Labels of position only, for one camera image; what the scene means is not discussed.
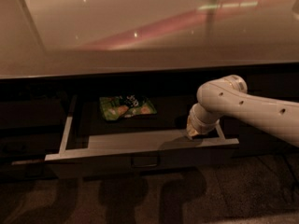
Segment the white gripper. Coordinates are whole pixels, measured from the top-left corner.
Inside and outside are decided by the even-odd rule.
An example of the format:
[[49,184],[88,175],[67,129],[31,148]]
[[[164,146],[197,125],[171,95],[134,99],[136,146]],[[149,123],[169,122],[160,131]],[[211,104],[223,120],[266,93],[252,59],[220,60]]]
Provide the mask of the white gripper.
[[205,110],[199,103],[192,106],[187,118],[187,135],[193,139],[212,132],[220,122],[221,115]]

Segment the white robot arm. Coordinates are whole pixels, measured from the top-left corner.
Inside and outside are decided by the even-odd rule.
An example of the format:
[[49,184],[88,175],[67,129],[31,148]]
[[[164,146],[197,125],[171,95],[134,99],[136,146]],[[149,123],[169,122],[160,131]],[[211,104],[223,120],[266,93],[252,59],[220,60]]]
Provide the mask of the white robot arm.
[[187,118],[189,137],[210,133],[228,116],[299,147],[298,103],[249,95],[247,83],[237,75],[204,83],[196,97]]

